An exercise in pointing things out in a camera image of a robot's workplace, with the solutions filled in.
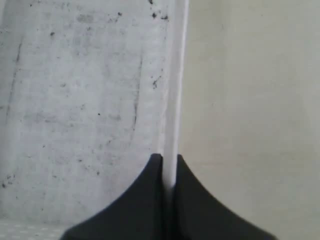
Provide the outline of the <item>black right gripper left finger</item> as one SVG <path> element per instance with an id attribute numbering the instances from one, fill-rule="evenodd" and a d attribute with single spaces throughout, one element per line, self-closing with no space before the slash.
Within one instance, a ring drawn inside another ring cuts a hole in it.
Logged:
<path id="1" fill-rule="evenodd" d="M 108 207 L 69 228 L 63 240 L 161 240 L 163 158 L 153 153 L 132 185 Z"/>

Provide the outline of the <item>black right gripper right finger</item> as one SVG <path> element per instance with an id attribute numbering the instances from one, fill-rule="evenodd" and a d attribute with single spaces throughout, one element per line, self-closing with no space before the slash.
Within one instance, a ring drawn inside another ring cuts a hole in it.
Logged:
<path id="1" fill-rule="evenodd" d="M 177 156 L 173 199 L 174 240 L 276 240 L 218 201 Z"/>

